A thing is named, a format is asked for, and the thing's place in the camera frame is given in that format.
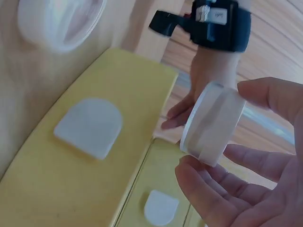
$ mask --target wristwatch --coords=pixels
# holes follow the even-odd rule
[[[177,25],[190,33],[190,39],[197,45],[244,52],[250,38],[251,13],[234,0],[195,0],[189,16],[158,10],[149,27],[171,37]]]

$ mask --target white plastic cap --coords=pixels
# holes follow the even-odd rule
[[[153,190],[146,201],[144,216],[154,226],[165,226],[174,219],[178,205],[178,199]]]
[[[216,166],[242,115],[246,101],[231,88],[206,86],[185,125],[180,149]]]
[[[99,21],[107,0],[20,0],[23,37],[52,52],[77,48]]]
[[[85,153],[105,159],[122,128],[122,116],[109,101],[84,99],[73,106],[54,135]]]

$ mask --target clear plastic lid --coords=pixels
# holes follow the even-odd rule
[[[107,0],[20,0],[18,25],[29,41],[54,52],[68,52],[85,41]]]
[[[231,88],[206,86],[189,116],[180,149],[215,166],[241,117],[245,100]]]

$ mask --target yellow board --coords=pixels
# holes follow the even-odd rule
[[[184,156],[177,145],[156,139],[152,143],[117,227],[152,227],[144,217],[144,206],[152,190],[158,190],[179,200],[175,218],[166,227],[182,227],[189,202],[175,177],[175,167]]]
[[[0,183],[0,226],[113,226],[176,75],[121,50],[101,55],[51,108],[6,172]],[[103,161],[53,136],[68,109],[87,97],[109,100],[124,119]]]

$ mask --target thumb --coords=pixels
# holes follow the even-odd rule
[[[303,162],[303,85],[263,78],[240,82],[238,90],[249,102],[270,108],[294,126],[296,152]]]

